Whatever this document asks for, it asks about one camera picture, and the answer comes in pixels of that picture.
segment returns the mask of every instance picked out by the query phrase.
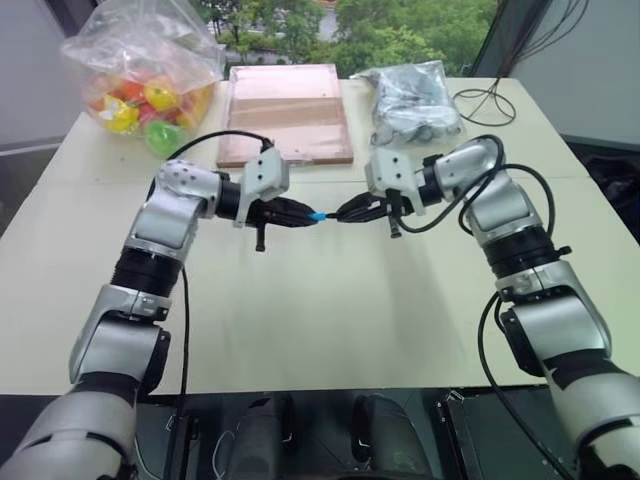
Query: wall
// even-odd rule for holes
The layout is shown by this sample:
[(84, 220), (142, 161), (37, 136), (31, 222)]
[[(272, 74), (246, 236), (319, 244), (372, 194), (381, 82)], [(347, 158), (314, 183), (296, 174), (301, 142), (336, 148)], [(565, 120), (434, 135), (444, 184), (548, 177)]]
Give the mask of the wall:
[[(553, 0), (537, 33), (556, 24), (566, 5)], [(640, 0), (591, 0), (573, 32), (511, 76), (568, 139), (640, 148)]]
[(0, 152), (63, 136), (78, 116), (58, 52), (63, 39), (42, 0), (0, 1)]

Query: black cable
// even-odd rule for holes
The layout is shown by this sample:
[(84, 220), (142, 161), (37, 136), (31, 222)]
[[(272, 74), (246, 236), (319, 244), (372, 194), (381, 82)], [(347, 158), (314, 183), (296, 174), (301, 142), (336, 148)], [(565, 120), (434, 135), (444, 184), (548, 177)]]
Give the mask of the black cable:
[(573, 11), (576, 9), (576, 7), (579, 4), (580, 4), (580, 0), (568, 0), (567, 8), (565, 9), (562, 17), (560, 17), (560, 20), (558, 21), (558, 23), (553, 28), (549, 29), (547, 32), (540, 35), (540, 37), (538, 37), (537, 39), (530, 41), (526, 47), (521, 49), (520, 55), (526, 54), (534, 50), (535, 48), (538, 48), (544, 45), (544, 42), (549, 40), (549, 38), (551, 38), (553, 35), (557, 33), (557, 31), (560, 29), (563, 23), (571, 16)]
[[(527, 172), (528, 174), (533, 176), (533, 178), (535, 178), (538, 181), (538, 183), (540, 184), (540, 186), (544, 190), (545, 196), (547, 197), (547, 206), (548, 206), (548, 209), (549, 209), (549, 223), (547, 225), (547, 233), (549, 234), (549, 236), (552, 236), (553, 235), (553, 230), (554, 230), (555, 225), (556, 225), (556, 202), (555, 202), (555, 200), (553, 198), (553, 192), (551, 191), (551, 187), (549, 186), (549, 183), (536, 170), (534, 170), (533, 168), (528, 167), (526, 165), (520, 165), (518, 163), (508, 163), (508, 164), (505, 164), (505, 165), (498, 166), (495, 169), (490, 170), (490, 172), (497, 173), (500, 170), (521, 170), (523, 172)], [(472, 186), (477, 185), (477, 183), (479, 181), (479, 178), (480, 177), (478, 177), (476, 180), (473, 181)], [(478, 191), (475, 192), (471, 196), (471, 198), (469, 198), (469, 200), (464, 204), (464, 206), (460, 209), (460, 213), (458, 214), (458, 225), (460, 225), (460, 228), (462, 228), (462, 230), (464, 230), (469, 235), (473, 235), (473, 233), (471, 232), (469, 227), (467, 227), (464, 224), (464, 215), (465, 215), (465, 213), (467, 213), (467, 210), (471, 206), (471, 203), (473, 203), (473, 201), (476, 198), (478, 198), (478, 196), (481, 193), (482, 193), (482, 190), (478, 189)]]
[[(459, 92), (456, 92), (456, 94), (453, 96), (454, 102), (457, 98), (478, 98), (478, 97), (481, 97), (482, 95), (485, 95), (485, 98), (482, 99), (482, 101), (471, 111), (471, 113), (465, 115), (462, 112), (459, 112), (460, 116), (468, 122), (475, 123), (476, 125), (480, 125), (483, 127), (504, 127), (505, 125), (509, 125), (510, 123), (512, 123), (516, 119), (517, 110), (515, 105), (507, 97), (497, 92), (499, 82), (500, 82), (500, 77), (498, 77), (487, 89), (465, 88), (463, 90), (460, 90)], [(493, 103), (496, 105), (500, 113), (502, 113), (506, 117), (506, 120), (501, 122), (481, 122), (473, 118), (474, 115), (478, 112), (478, 110), (480, 110), (480, 108), (489, 99), (493, 100)], [(500, 105), (499, 101), (504, 102), (509, 107), (510, 112), (506, 111)]]
[[(500, 70), (498, 71), (497, 78), (489, 88), (487, 89), (466, 88), (464, 90), (460, 90), (456, 92), (456, 94), (453, 96), (453, 101), (455, 103), (455, 100), (457, 98), (479, 98), (484, 95), (484, 98), (471, 111), (471, 113), (465, 115), (460, 112), (460, 116), (465, 120), (467, 120), (468, 122), (471, 122), (483, 127), (503, 127), (505, 125), (509, 125), (510, 123), (512, 123), (516, 119), (517, 110), (515, 105), (509, 99), (507, 99), (504, 95), (501, 95), (498, 93), (498, 84), (500, 82), (500, 79), (505, 77), (508, 74), (508, 72), (511, 71), (513, 67), (519, 62), (521, 62), (522, 60), (530, 58), (533, 55), (537, 55), (543, 50), (556, 44), (557, 42), (565, 38), (567, 35), (569, 35), (573, 30), (575, 30), (578, 24), (582, 21), (582, 18), (584, 17), (587, 11), (587, 8), (589, 7), (589, 2), (590, 0), (584, 0), (582, 10), (580, 11), (575, 22), (567, 29), (567, 31), (557, 36), (556, 38), (553, 38), (554, 35), (558, 33), (560, 28), (564, 26), (564, 24), (567, 22), (567, 20), (571, 17), (573, 12), (576, 10), (578, 5), (580, 4), (580, 0), (569, 0), (567, 3), (567, 7), (562, 17), (558, 21), (558, 23), (554, 25), (551, 29), (549, 29), (548, 31), (540, 35), (540, 37), (530, 41), (527, 45), (525, 45), (524, 42), (526, 39), (530, 37), (531, 29), (533, 29), (535, 24), (535, 22), (530, 22), (529, 30), (525, 32), (524, 35), (521, 35), (520, 40), (514, 44), (511, 51), (503, 55), (502, 65), (500, 67)], [(493, 103), (495, 104), (498, 111), (500, 111), (500, 113), (504, 115), (505, 120), (497, 121), (497, 122), (482, 122), (479, 120), (475, 120), (473, 118), (474, 115), (478, 113), (480, 108), (482, 108), (482, 106), (490, 99), (493, 100)]]
[(522, 61), (522, 60), (525, 60), (525, 59), (527, 59), (527, 58), (529, 58), (529, 57), (531, 57), (533, 55), (537, 55), (538, 53), (542, 52), (543, 50), (549, 48), (551, 45), (554, 45), (554, 44), (558, 43), (564, 37), (566, 37), (571, 32), (573, 32), (575, 30), (575, 28), (578, 26), (578, 24), (582, 21), (582, 18), (584, 17), (584, 14), (587, 12), (587, 8), (589, 8), (589, 1), (590, 0), (585, 0), (584, 1), (584, 6), (582, 7), (582, 10), (580, 11), (580, 14), (578, 15), (578, 18), (573, 23), (573, 25), (571, 25), (571, 27), (569, 27), (569, 29), (566, 32), (564, 32), (562, 35), (556, 37), (555, 39), (553, 39), (552, 41), (550, 41), (546, 45), (539, 46), (539, 47), (533, 49), (533, 51), (530, 51), (530, 52), (527, 52), (526, 54), (523, 54), (520, 58), (518, 58), (518, 61)]
[(180, 394), (178, 395), (178, 416), (184, 413), (187, 397), (187, 380), (189, 378), (189, 336), (191, 331), (191, 311), (189, 306), (189, 280), (187, 269), (182, 267), (182, 285), (184, 287), (184, 340), (182, 344), (182, 376), (180, 378)]
[(458, 194), (458, 196), (449, 205), (447, 205), (447, 207), (445, 207), (440, 215), (438, 215), (432, 222), (423, 225), (422, 227), (413, 228), (404, 223), (404, 220), (402, 220), (401, 216), (394, 217), (394, 220), (400, 228), (408, 233), (424, 233), (428, 230), (431, 230), (442, 220), (444, 220), (453, 211), (453, 209), (456, 208), (462, 200), (464, 200), (465, 195), (469, 193), (471, 189), (475, 188), (478, 183), (480, 183), (480, 181), (486, 178), (487, 181), (478, 189), (478, 192), (473, 195), (472, 199), (475, 200), (475, 198), (477, 198), (477, 195), (480, 195), (480, 193), (482, 193), (482, 191), (489, 185), (489, 183), (491, 183), (493, 175), (495, 175), (500, 170), (500, 168), (498, 167), (504, 166), (504, 145), (502, 144), (502, 140), (500, 140), (500, 138), (496, 137), (495, 135), (481, 135), (479, 137), (476, 137), (474, 140), (483, 138), (492, 140), (493, 142), (495, 142), (496, 147), (498, 148), (498, 152), (496, 155), (496, 166), (491, 170), (487, 170), (486, 172), (479, 175), (473, 182), (471, 182), (470, 185), (468, 185), (460, 194)]
[(498, 297), (496, 306), (493, 309), (493, 321), (496, 323), (496, 326), (500, 329), (500, 331), (504, 333), (504, 325), (502, 325), (502, 322), (500, 322), (500, 307), (502, 307), (502, 299)]
[(273, 147), (273, 142), (271, 140), (269, 140), (267, 137), (263, 137), (262, 135), (258, 135), (257, 133), (246, 132), (244, 130), (220, 130), (218, 132), (207, 133), (206, 135), (202, 135), (201, 137), (194, 138), (193, 140), (184, 144), (178, 150), (173, 152), (167, 160), (173, 160), (174, 158), (178, 158), (184, 152), (186, 152), (191, 147), (197, 145), (200, 142), (203, 142), (205, 140), (208, 140), (214, 137), (222, 137), (224, 135), (240, 135), (243, 137), (255, 138), (256, 140), (260, 140), (262, 142), (263, 150)]
[(511, 418), (513, 418), (513, 421), (516, 422), (518, 427), (520, 427), (522, 432), (527, 436), (533, 446), (536, 447), (536, 449), (542, 454), (545, 459), (547, 459), (551, 466), (558, 472), (560, 477), (565, 480), (573, 480), (573, 477), (569, 473), (569, 471), (560, 463), (556, 456), (553, 455), (549, 448), (544, 443), (542, 443), (542, 441), (536, 436), (533, 430), (531, 430), (529, 425), (527, 425), (526, 421), (520, 416), (518, 411), (515, 409), (513, 404), (509, 401), (507, 396), (504, 394), (502, 389), (498, 386), (495, 379), (493, 378), (484, 351), (484, 327), (487, 323), (487, 317), (489, 315), (489, 312), (491, 311), (491, 307), (493, 307), (494, 303), (496, 303), (496, 301), (498, 301), (499, 299), (500, 296), (497, 292), (491, 296), (489, 302), (482, 311), (480, 323), (478, 324), (478, 354), (480, 356), (480, 364), (482, 365), (482, 370), (484, 371), (484, 374), (487, 377), (487, 380), (489, 381), (493, 392), (496, 394), (504, 408), (511, 415)]

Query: green foliage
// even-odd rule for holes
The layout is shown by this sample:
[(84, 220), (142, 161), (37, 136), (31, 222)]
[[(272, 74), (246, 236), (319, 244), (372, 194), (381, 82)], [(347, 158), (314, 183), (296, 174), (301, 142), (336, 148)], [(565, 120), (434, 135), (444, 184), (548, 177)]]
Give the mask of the green foliage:
[(233, 49), (236, 49), (237, 45), (243, 45), (252, 52), (275, 52), (279, 50), (278, 39), (257, 32), (239, 32), (238, 43), (236, 43), (236, 38), (232, 32), (222, 32), (216, 38), (218, 43), (224, 43)]
[(477, 56), (496, 6), (497, 0), (341, 0), (337, 38), (349, 47), (338, 70), (442, 59), (448, 74), (459, 75)]
[[(313, 0), (191, 0), (217, 36), (246, 60), (272, 51), (293, 63), (335, 63), (340, 77), (375, 66), (441, 59), (460, 75), (482, 46), (498, 0), (339, 0), (334, 41), (318, 39), (323, 9)], [(248, 32), (261, 26), (263, 33)]]

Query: blue object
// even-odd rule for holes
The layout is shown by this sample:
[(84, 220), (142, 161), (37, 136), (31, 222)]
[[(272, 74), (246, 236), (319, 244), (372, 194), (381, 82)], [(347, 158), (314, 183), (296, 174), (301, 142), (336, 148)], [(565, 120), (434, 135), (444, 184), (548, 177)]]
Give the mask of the blue object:
[(311, 220), (315, 220), (316, 222), (323, 222), (327, 219), (327, 214), (322, 212), (315, 212), (309, 214), (309, 218), (311, 218)]

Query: wire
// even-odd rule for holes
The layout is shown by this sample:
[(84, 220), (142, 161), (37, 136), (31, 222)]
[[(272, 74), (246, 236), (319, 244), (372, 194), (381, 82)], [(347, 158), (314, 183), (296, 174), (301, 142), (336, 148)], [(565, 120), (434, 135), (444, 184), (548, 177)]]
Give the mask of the wire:
[[(544, 190), (544, 194), (547, 197), (547, 206), (549, 209), (549, 223), (547, 225), (547, 233), (549, 234), (549, 236), (553, 235), (553, 230), (555, 229), (555, 225), (556, 225), (556, 202), (553, 198), (553, 192), (551, 191), (551, 187), (549, 186), (549, 183), (545, 180), (545, 178), (540, 175), (536, 170), (534, 170), (531, 167), (528, 167), (526, 165), (520, 165), (518, 163), (508, 163), (505, 165), (500, 165), (498, 167), (496, 167), (493, 170), (490, 170), (490, 172), (498, 172), (500, 170), (521, 170), (523, 172), (527, 172), (528, 174), (530, 174), (531, 176), (533, 176), (538, 183), (540, 184), (540, 186), (542, 187), (542, 189)], [(474, 180), (472, 182), (472, 186), (476, 185), (479, 181), (478, 177), (476, 180)], [(469, 207), (471, 206), (471, 203), (473, 203), (473, 201), (478, 198), (478, 196), (482, 193), (481, 189), (478, 189), (477, 192), (475, 192), (471, 198), (469, 198), (469, 200), (465, 203), (465, 205), (460, 209), (460, 213), (458, 214), (458, 225), (460, 225), (460, 228), (462, 228), (462, 230), (464, 230), (466, 233), (468, 233), (469, 235), (473, 235), (473, 233), (471, 232), (471, 230), (469, 229), (469, 227), (467, 227), (464, 224), (464, 215), (467, 212), (467, 210), (469, 209)]]
[(158, 475), (152, 473), (151, 470), (149, 470), (149, 467), (147, 467), (147, 464), (144, 461), (144, 458), (142, 458), (142, 454), (140, 453), (140, 445), (138, 444), (137, 435), (133, 437), (133, 445), (136, 450), (136, 457), (138, 457), (138, 464), (140, 465), (140, 468), (142, 468), (142, 471), (153, 480), (162, 480), (162, 477), (159, 477)]
[(213, 468), (213, 474), (216, 476), (216, 480), (222, 480), (222, 478), (227, 473), (226, 469), (225, 469), (224, 472), (220, 473), (218, 471), (218, 467), (216, 466), (216, 459), (218, 458), (218, 449), (220, 448), (220, 444), (222, 444), (222, 440), (224, 440), (224, 437), (226, 437), (227, 435), (231, 435), (231, 438), (233, 440), (236, 439), (236, 436), (233, 434), (233, 432), (231, 430), (225, 430), (218, 437), (218, 441), (216, 442), (216, 446), (213, 449), (213, 455), (211, 455), (211, 468)]
[(504, 325), (500, 321), (500, 307), (502, 307), (502, 299), (498, 298), (496, 302), (496, 306), (493, 309), (493, 321), (496, 323), (496, 326), (500, 329), (502, 333), (504, 333)]
[[(551, 45), (555, 45), (560, 40), (562, 40), (564, 37), (566, 37), (571, 32), (573, 32), (576, 29), (576, 27), (578, 26), (578, 24), (582, 21), (582, 18), (584, 17), (584, 14), (587, 13), (587, 8), (589, 8), (589, 2), (590, 2), (590, 0), (584, 0), (584, 6), (582, 7), (582, 10), (580, 11), (580, 14), (576, 18), (576, 21), (573, 23), (573, 25), (571, 25), (566, 32), (564, 32), (563, 34), (559, 35), (555, 39), (549, 41), (547, 44), (543, 43), (542, 45), (540, 45), (540, 46), (538, 46), (536, 48), (532, 48), (528, 52), (523, 52), (522, 55), (518, 57), (518, 62), (521, 62), (522, 60), (530, 58), (533, 55), (537, 55), (538, 53), (542, 52), (543, 50), (546, 50), (547, 48), (549, 48)], [(577, 5), (578, 5), (578, 2), (576, 2), (576, 4), (570, 10), (568, 15), (565, 14), (566, 16), (563, 17), (563, 19), (558, 23), (558, 28), (562, 25), (562, 23), (564, 23), (564, 21), (566, 21), (566, 19), (567, 19), (566, 17), (568, 17), (569, 15), (571, 15), (571, 13), (573, 13), (573, 10), (575, 9), (575, 7)]]
[(451, 213), (451, 211), (454, 208), (456, 208), (458, 206), (458, 204), (462, 200), (464, 200), (465, 195), (467, 193), (469, 193), (469, 191), (471, 191), (473, 188), (475, 188), (478, 185), (478, 183), (480, 183), (480, 181), (482, 181), (483, 179), (487, 178), (488, 181), (485, 182), (482, 185), (482, 187), (480, 187), (478, 189), (479, 192), (482, 193), (482, 190), (484, 190), (489, 185), (489, 183), (491, 182), (492, 178), (489, 178), (489, 177), (493, 177), (493, 175), (495, 175), (497, 173), (498, 167), (504, 166), (504, 163), (503, 163), (504, 162), (504, 145), (502, 144), (502, 140), (500, 140), (495, 135), (481, 135), (479, 137), (476, 137), (476, 139), (484, 139), (484, 138), (492, 140), (496, 144), (496, 146), (498, 148), (498, 152), (497, 152), (497, 155), (496, 155), (496, 166), (494, 168), (492, 168), (491, 170), (487, 170), (486, 172), (484, 172), (481, 175), (479, 175), (449, 205), (447, 205), (447, 207), (440, 213), (440, 215), (438, 215), (432, 222), (430, 222), (427, 225), (424, 225), (422, 227), (413, 228), (413, 227), (408, 226), (406, 223), (404, 223), (404, 221), (402, 220), (402, 218), (400, 216), (397, 216), (397, 217), (394, 218), (394, 220), (396, 221), (396, 223), (398, 224), (398, 226), (400, 228), (402, 228), (405, 232), (409, 232), (409, 233), (424, 233), (424, 232), (426, 232), (428, 230), (431, 230), (433, 227), (438, 225), (442, 220), (444, 220)]
[[(500, 83), (500, 77), (498, 77), (487, 89), (482, 88), (465, 88), (464, 90), (460, 90), (456, 92), (453, 96), (453, 101), (457, 98), (479, 98), (481, 96), (485, 96), (482, 101), (471, 111), (469, 114), (460, 113), (460, 116), (467, 120), (468, 122), (475, 123), (476, 125), (480, 125), (483, 127), (504, 127), (505, 125), (509, 125), (512, 123), (517, 116), (517, 110), (515, 105), (504, 95), (497, 92), (498, 84)], [(480, 120), (475, 120), (473, 117), (480, 108), (487, 102), (487, 100), (492, 99), (496, 108), (506, 117), (506, 120), (499, 122), (481, 122)], [(501, 105), (500, 101), (504, 102), (505, 105), (508, 106), (510, 111), (506, 111)]]
[(208, 140), (210, 138), (222, 137), (224, 135), (240, 135), (243, 137), (255, 138), (256, 140), (260, 140), (262, 142), (263, 150), (273, 147), (273, 142), (271, 140), (269, 140), (267, 137), (263, 137), (262, 135), (258, 135), (257, 133), (246, 132), (244, 130), (220, 130), (218, 132), (207, 133), (206, 135), (202, 135), (201, 137), (194, 138), (193, 140), (184, 144), (178, 150), (173, 152), (167, 160), (173, 160), (174, 158), (178, 158), (184, 152), (186, 152), (187, 150), (194, 147), (200, 142), (204, 142), (205, 140)]
[[(508, 52), (504, 51), (504, 38), (502, 35), (503, 22), (498, 21), (499, 17), (501, 17), (502, 13), (504, 13), (504, 8), (502, 8), (504, 3), (501, 3), (499, 6), (500, 8), (496, 14), (497, 33), (499, 36), (498, 40), (500, 43), (500, 51), (502, 54), (502, 64), (498, 69), (497, 78), (491, 84), (491, 86), (489, 86), (489, 88), (487, 89), (467, 88), (464, 90), (460, 90), (453, 96), (454, 102), (458, 98), (481, 98), (484, 96), (484, 98), (482, 98), (482, 100), (471, 111), (471, 113), (467, 115), (460, 113), (460, 116), (465, 120), (467, 120), (468, 122), (475, 123), (476, 125), (480, 125), (483, 127), (503, 127), (505, 125), (509, 125), (510, 123), (512, 123), (516, 119), (517, 111), (514, 104), (510, 100), (508, 100), (504, 95), (501, 95), (498, 93), (498, 85), (499, 85), (500, 79), (506, 77), (508, 73), (513, 69), (513, 67), (515, 67), (518, 63), (522, 62), (525, 59), (531, 58), (532, 56), (537, 55), (538, 53), (546, 50), (547, 48), (551, 47), (552, 45), (558, 43), (560, 40), (565, 38), (573, 30), (575, 30), (578, 24), (580, 24), (580, 22), (582, 21), (589, 7), (590, 0), (583, 1), (582, 10), (580, 10), (580, 13), (576, 17), (573, 24), (565, 32), (556, 36), (558, 31), (566, 24), (568, 19), (576, 11), (578, 5), (580, 4), (580, 1), (581, 0), (568, 0), (567, 7), (565, 8), (565, 11), (562, 17), (560, 18), (560, 20), (548, 31), (541, 34), (538, 38), (529, 41), (529, 39), (531, 38), (531, 34), (533, 32), (533, 29), (537, 25), (537, 23), (534, 21), (535, 18), (530, 18), (529, 19), (530, 21), (525, 22), (525, 24), (528, 24), (528, 28), (525, 31), (523, 31), (521, 35), (519, 35), (519, 39), (517, 39), (514, 42), (511, 50)], [(534, 7), (535, 5), (532, 5), (529, 11), (529, 14), (533, 14)], [(507, 37), (509, 36), (509, 33), (511, 31), (511, 23), (508, 24), (508, 27), (509, 28), (507, 30)], [(500, 111), (500, 113), (502, 113), (502, 115), (504, 115), (505, 120), (496, 121), (496, 122), (483, 122), (473, 118), (478, 113), (480, 108), (482, 108), (482, 106), (487, 103), (488, 100), (493, 101), (496, 108)]]
[(542, 441), (536, 436), (536, 434), (531, 430), (529, 425), (527, 425), (526, 421), (520, 416), (518, 411), (515, 409), (513, 404), (509, 401), (507, 396), (504, 394), (502, 389), (498, 386), (493, 375), (491, 373), (491, 369), (489, 368), (489, 364), (487, 363), (487, 357), (485, 356), (484, 351), (484, 327), (487, 322), (487, 316), (491, 311), (491, 307), (493, 307), (494, 303), (499, 300), (499, 294), (494, 293), (489, 302), (484, 307), (482, 311), (482, 316), (480, 317), (480, 323), (478, 324), (478, 354), (480, 356), (480, 364), (482, 365), (482, 370), (484, 371), (487, 380), (489, 380), (489, 384), (491, 385), (491, 389), (496, 394), (504, 408), (509, 412), (511, 418), (513, 418), (514, 422), (518, 424), (518, 427), (523, 431), (523, 433), (527, 436), (529, 441), (533, 444), (533, 446), (542, 454), (542, 456), (547, 459), (547, 461), (551, 464), (551, 466), (558, 472), (560, 477), (565, 480), (573, 480), (571, 474), (567, 471), (567, 469), (560, 463), (560, 461), (556, 458), (553, 453), (549, 450), (549, 448), (542, 443)]
[(180, 394), (178, 395), (178, 416), (184, 413), (187, 398), (187, 380), (189, 378), (189, 336), (191, 334), (191, 312), (189, 306), (189, 280), (187, 269), (182, 267), (182, 285), (184, 287), (184, 341), (182, 344), (182, 375), (180, 378)]

